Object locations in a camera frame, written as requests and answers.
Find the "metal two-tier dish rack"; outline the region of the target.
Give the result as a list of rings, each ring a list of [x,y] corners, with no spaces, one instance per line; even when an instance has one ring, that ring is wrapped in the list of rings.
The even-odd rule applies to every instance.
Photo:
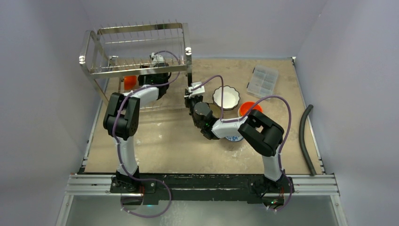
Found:
[[[149,68],[139,67],[153,66],[152,52],[162,55],[164,64],[169,64],[159,67],[161,72],[171,72],[170,78],[179,78],[170,85],[161,100],[145,105],[142,110],[183,108],[178,98],[192,82],[192,47],[186,23],[115,24],[88,30],[84,34],[78,62],[102,102],[107,104],[111,90],[100,85],[100,81],[112,81],[116,91],[128,92],[124,90],[124,77],[135,75],[138,78],[140,74],[149,73]]]

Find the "white fluted bowl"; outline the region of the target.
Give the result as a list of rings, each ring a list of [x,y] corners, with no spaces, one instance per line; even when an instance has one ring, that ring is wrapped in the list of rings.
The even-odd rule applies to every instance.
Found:
[[[218,107],[238,106],[240,101],[240,93],[233,87],[224,86],[214,90],[212,99]]]
[[[223,110],[223,111],[232,111],[232,110],[234,110],[234,109],[236,109],[238,106],[236,105],[236,106],[231,106],[231,107],[227,107],[227,108],[225,108],[225,107],[220,107],[220,109],[221,110]]]

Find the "white blue floral bowl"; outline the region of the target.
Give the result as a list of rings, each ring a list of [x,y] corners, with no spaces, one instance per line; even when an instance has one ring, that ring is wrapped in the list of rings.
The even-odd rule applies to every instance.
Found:
[[[225,137],[230,142],[239,142],[242,141],[244,138],[242,136],[228,136]]]

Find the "brown speckled bowl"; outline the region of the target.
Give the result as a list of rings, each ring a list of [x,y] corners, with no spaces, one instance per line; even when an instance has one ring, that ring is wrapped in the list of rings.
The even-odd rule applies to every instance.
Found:
[[[216,118],[220,118],[221,116],[221,108],[218,107],[217,105],[213,104],[213,103],[209,103],[209,108],[213,113],[213,116]]]

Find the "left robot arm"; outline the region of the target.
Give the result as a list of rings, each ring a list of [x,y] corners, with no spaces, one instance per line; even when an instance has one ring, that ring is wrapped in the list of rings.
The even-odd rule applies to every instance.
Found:
[[[140,75],[139,88],[128,93],[113,92],[106,108],[103,127],[114,139],[119,165],[111,192],[138,192],[143,187],[135,157],[134,135],[139,126],[140,108],[166,94],[171,72]]]

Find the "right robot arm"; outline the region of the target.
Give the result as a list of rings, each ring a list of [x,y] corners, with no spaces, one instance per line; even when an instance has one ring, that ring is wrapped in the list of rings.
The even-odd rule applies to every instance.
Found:
[[[185,106],[202,135],[209,140],[242,137],[262,156],[263,186],[271,192],[281,188],[285,171],[280,154],[290,130],[284,130],[277,122],[254,108],[250,108],[249,112],[240,118],[216,118],[208,103],[203,102],[202,93],[196,94],[194,91],[192,87],[185,90]]]

